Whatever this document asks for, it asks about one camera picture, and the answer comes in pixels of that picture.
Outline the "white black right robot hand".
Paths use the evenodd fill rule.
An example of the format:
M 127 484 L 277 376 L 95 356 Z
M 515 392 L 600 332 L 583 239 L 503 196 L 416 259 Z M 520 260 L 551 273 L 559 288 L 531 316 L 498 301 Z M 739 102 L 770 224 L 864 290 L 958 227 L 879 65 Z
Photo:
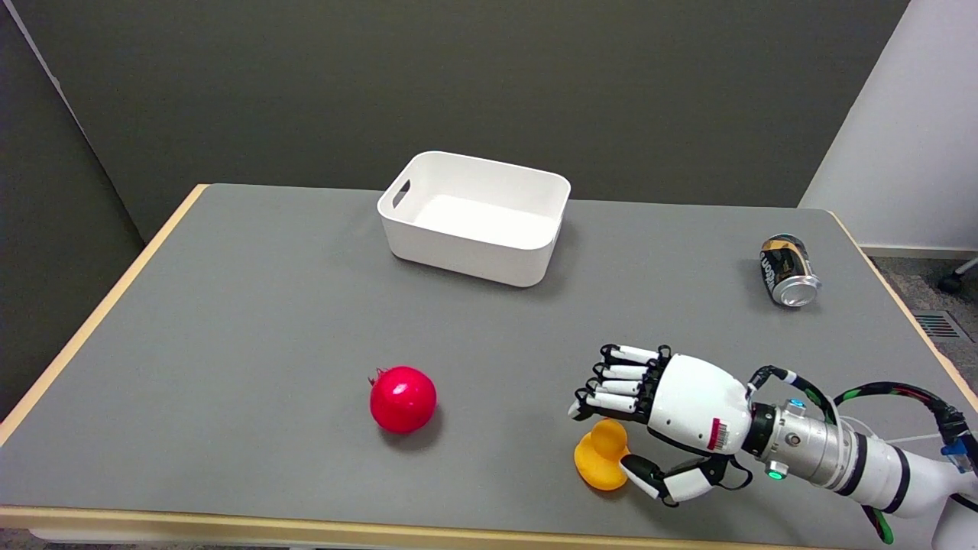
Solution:
M 575 456 L 584 480 L 597 477 L 598 490 L 632 483 L 668 507 L 722 484 L 753 421 L 749 391 L 740 380 L 666 345 L 651 351 L 606 344 L 591 372 L 574 391 L 567 411 L 578 422 L 601 418 L 582 439 L 588 451 Z M 625 422 L 642 425 L 657 441 L 691 453 L 691 460 L 665 471 L 633 453 Z

